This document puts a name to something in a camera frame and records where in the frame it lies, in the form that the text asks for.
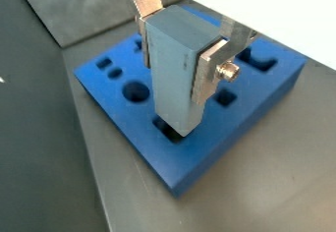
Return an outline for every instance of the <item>square hole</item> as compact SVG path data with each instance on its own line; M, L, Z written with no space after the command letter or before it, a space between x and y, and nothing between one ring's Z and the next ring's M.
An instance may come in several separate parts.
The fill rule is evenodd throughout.
M266 72L276 64L277 59L269 58L266 60L258 60L252 55L252 49L248 47L245 48L240 54L236 55L236 58L249 64L253 68L258 69L261 72Z
M222 88L220 92L214 95L214 100L216 102L226 107L236 99L236 95L228 91L226 88Z
M108 66L112 65L112 60L109 58L104 58L97 62L97 67L100 70L104 70Z
M134 41L134 52L138 52L138 51L141 51L141 40L140 39L137 39Z
M152 124L162 133L165 138L170 141L170 143L177 144L184 139L184 137L174 131L174 129L158 116L156 116L156 118L153 119Z

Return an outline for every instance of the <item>cutout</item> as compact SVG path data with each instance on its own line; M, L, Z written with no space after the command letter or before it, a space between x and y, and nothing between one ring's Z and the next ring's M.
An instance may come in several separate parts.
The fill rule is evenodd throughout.
M134 52L141 51L141 40L137 39L137 40L134 41L134 44L136 44Z
M116 78L120 77L121 74L122 74L122 69L116 68L114 70L112 70L112 71L109 72L108 77L109 77L109 79L116 79Z
M225 88L222 88L214 96L214 100L224 107L226 107L233 102L234 99L236 95L232 92L229 92Z
M122 88L122 95L128 101L138 103L146 100L149 89L142 83L130 82Z
M97 67L104 70L108 66L112 65L112 60L109 58L102 59L97 62Z
M266 72L276 64L277 64L277 59L270 58L269 60L257 60L252 56L252 49L248 47L245 48L240 54L237 54L236 58L248 63L252 67L258 69L262 72Z
M162 133L165 138L170 141L170 143L177 144L184 139L184 137L173 130L173 128L158 116L156 116L156 118L153 119L152 124Z

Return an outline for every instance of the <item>bolt head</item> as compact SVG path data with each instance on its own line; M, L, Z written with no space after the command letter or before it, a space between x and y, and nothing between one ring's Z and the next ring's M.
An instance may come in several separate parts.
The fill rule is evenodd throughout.
M240 74L240 68L230 61L228 61L216 66L214 74L220 80L226 80L230 83L236 80Z

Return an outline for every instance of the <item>white surface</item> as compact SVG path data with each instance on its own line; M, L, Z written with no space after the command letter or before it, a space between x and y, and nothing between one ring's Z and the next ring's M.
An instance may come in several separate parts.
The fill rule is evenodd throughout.
M336 69L336 0L194 0Z

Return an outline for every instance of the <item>metal block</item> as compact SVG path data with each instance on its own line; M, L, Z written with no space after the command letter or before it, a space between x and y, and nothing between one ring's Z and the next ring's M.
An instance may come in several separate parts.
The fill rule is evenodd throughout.
M192 101L198 55L218 40L218 30L178 6L148 18L145 28L154 111L186 136L202 120L205 107Z
M218 83L202 122L182 138L154 113L150 70L142 66L137 42L136 34L78 67L74 75L178 197L290 90L305 58L258 38L234 59L240 77L234 83Z

